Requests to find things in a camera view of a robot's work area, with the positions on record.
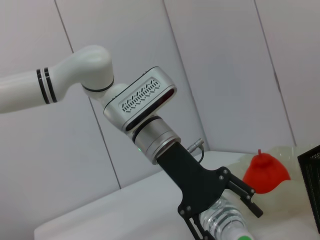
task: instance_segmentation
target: white wall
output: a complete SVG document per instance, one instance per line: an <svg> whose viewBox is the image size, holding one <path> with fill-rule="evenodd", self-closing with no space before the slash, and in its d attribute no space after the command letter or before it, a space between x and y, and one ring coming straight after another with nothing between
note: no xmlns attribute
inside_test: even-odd
<svg viewBox="0 0 320 240"><path fill-rule="evenodd" d="M71 54L53 0L0 1L0 35L0 77ZM80 85L61 103L1 114L0 152L1 240L32 240L40 224L119 189Z"/></svg>
<svg viewBox="0 0 320 240"><path fill-rule="evenodd" d="M320 2L257 0L297 145L320 144Z"/></svg>
<svg viewBox="0 0 320 240"><path fill-rule="evenodd" d="M115 83L130 84L146 70L160 66L178 91L158 114L185 147L204 138L162 0L58 0L57 5L75 51L90 44L111 51ZM105 120L98 103L93 106L122 187L160 170Z"/></svg>
<svg viewBox="0 0 320 240"><path fill-rule="evenodd" d="M293 145L254 2L164 2L210 149Z"/></svg>

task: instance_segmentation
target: red object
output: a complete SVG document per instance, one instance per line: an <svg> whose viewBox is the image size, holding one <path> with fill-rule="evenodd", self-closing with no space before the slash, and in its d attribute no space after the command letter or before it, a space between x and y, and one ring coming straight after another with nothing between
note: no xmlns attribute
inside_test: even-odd
<svg viewBox="0 0 320 240"><path fill-rule="evenodd" d="M285 166L270 154L261 153L260 149L243 177L243 181L257 194L269 193L285 180L290 180Z"/></svg>

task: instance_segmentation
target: robotic arm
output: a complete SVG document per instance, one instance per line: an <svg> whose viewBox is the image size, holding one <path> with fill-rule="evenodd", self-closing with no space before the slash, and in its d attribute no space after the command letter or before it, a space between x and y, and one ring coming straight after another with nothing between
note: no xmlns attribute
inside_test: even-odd
<svg viewBox="0 0 320 240"><path fill-rule="evenodd" d="M201 238L190 219L203 239L214 240L202 228L199 214L210 208L225 189L239 195L257 217L263 214L251 202L254 189L226 167L203 168L156 114L177 92L173 81L159 67L146 71L131 85L114 85L111 55L103 47L88 46L53 67L0 79L0 113L56 103L76 83L81 83L84 92L101 103L104 116L178 185L183 194L178 212L196 240Z"/></svg>

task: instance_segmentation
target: clear plastic container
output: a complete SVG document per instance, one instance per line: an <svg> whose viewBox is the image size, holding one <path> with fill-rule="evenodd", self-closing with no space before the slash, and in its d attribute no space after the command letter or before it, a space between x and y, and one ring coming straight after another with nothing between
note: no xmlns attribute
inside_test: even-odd
<svg viewBox="0 0 320 240"><path fill-rule="evenodd" d="M239 210L226 198L221 198L199 216L205 231L216 240L254 240Z"/></svg>

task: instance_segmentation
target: black mesh basket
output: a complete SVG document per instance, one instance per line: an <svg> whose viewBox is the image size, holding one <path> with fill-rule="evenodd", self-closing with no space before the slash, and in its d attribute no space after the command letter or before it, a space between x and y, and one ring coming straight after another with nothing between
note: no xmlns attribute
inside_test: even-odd
<svg viewBox="0 0 320 240"><path fill-rule="evenodd" d="M314 220L320 233L320 145L298 156Z"/></svg>

